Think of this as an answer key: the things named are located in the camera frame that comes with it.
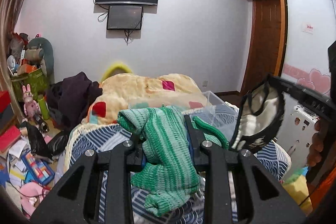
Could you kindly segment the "person's right hand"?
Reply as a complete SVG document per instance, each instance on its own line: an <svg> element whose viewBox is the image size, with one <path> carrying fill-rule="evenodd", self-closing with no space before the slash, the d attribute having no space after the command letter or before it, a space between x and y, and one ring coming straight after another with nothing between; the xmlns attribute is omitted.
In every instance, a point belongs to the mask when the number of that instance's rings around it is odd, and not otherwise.
<svg viewBox="0 0 336 224"><path fill-rule="evenodd" d="M322 160L323 139L321 137L321 121L315 124L314 129L315 134L312 137L312 144L309 147L309 154L307 156L308 166L315 166Z"/></svg>

